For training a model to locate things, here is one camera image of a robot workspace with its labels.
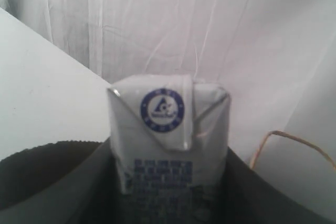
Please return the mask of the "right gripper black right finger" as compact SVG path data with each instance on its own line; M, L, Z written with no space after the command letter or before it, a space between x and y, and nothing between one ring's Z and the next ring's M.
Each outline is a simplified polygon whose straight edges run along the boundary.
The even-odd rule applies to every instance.
M220 223L333 223L276 190L231 149L220 186Z

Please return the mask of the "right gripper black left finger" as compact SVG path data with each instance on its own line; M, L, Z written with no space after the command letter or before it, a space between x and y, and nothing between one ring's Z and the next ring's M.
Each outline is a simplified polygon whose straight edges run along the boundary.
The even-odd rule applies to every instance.
M60 141L1 160L1 223L95 223L116 194L110 142Z

